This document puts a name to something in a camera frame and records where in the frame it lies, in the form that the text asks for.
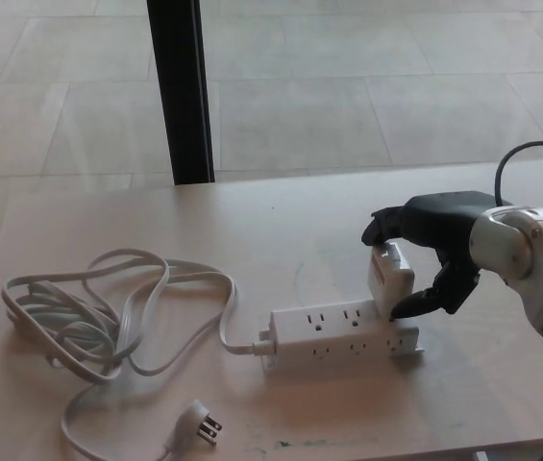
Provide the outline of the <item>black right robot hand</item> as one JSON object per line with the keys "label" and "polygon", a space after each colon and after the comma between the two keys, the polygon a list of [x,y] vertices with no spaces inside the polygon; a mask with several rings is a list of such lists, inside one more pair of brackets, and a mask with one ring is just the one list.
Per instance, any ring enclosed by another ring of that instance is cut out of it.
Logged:
{"label": "black right robot hand", "polygon": [[393,320],[412,318],[438,309],[456,313],[478,286],[480,268],[469,253],[471,230],[477,218],[497,207],[492,195],[479,191],[419,195],[402,206],[372,213],[361,242],[369,247],[402,238],[435,250],[441,269],[432,286],[399,301],[390,311]]}

